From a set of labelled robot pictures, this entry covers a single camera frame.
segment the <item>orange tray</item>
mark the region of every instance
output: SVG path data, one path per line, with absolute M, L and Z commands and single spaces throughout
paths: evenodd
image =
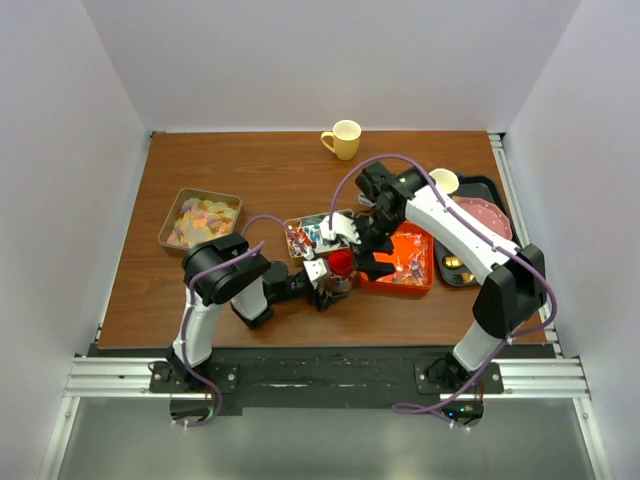
M 401 237 L 398 234 L 402 233 L 419 233 L 422 235 L 422 242 L 427 243 L 426 248 L 423 245 L 416 247 L 412 237 Z M 426 272 L 426 279 L 424 279 L 424 285 L 405 285 L 403 283 L 393 283 L 392 278 L 394 275 L 387 275 L 386 277 L 379 278 L 375 282 L 367 280 L 367 276 L 364 273 L 359 273 L 359 285 L 363 290 L 369 290 L 372 292 L 380 293 L 392 293 L 397 295 L 408 295 L 411 297 L 422 297 L 433 286 L 434 278 L 434 259 L 433 259 L 433 237 L 425 232 L 420 227 L 413 223 L 404 222 L 396 233 L 391 237 L 393 243 L 393 254 L 387 255 L 386 253 L 374 253 L 374 257 L 379 262 L 393 263 L 396 265 L 398 260 L 403 265 L 408 265 L 411 261 L 409 256 L 416 252 L 424 252 L 421 258 L 424 258 L 425 266 L 423 270 Z

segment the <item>wooden tabletop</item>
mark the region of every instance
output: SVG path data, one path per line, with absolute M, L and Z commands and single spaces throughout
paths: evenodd
M 358 155 L 348 162 L 333 157 L 317 132 L 154 135 L 99 346 L 168 346 L 177 335 L 185 303 L 181 259 L 165 252 L 158 233 L 180 189 L 239 196 L 244 203 L 239 231 L 261 213 L 286 220 L 328 211 L 342 177 L 357 162 L 383 153 L 410 156 L 427 170 L 445 167 L 488 175 L 500 184 L 485 132 L 364 132 Z M 385 165 L 394 172 L 408 168 L 400 161 Z M 362 209 L 354 180 L 347 183 L 339 208 Z M 288 261 L 283 231 L 274 222 L 255 223 L 247 238 L 251 245 L 266 241 L 262 253 L 267 259 Z M 455 344 L 472 322 L 478 289 L 450 287 L 436 275 L 433 288 L 420 299 L 355 289 L 324 313 L 299 299 L 276 305 L 274 317 L 254 331 L 226 306 L 213 343 Z M 539 321 L 536 316 L 529 324 Z M 523 341 L 543 342 L 544 335 L 539 332 Z

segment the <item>pink plate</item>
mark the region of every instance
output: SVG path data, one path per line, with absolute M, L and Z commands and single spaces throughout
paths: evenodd
M 481 198 L 458 197 L 456 203 L 489 230 L 511 240 L 513 232 L 507 216 L 496 205 Z

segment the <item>basket of candy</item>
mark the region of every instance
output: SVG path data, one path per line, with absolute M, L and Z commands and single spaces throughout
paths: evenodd
M 199 243 L 231 233 L 241 207 L 236 196 L 184 188 L 169 210 L 158 241 L 168 252 L 184 255 Z

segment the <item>gray floor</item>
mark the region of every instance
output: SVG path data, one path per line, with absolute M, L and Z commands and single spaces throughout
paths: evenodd
M 84 399 L 60 479 L 591 479 L 570 400 L 491 400 L 470 434 L 379 410 L 247 409 L 171 427 L 166 399 Z

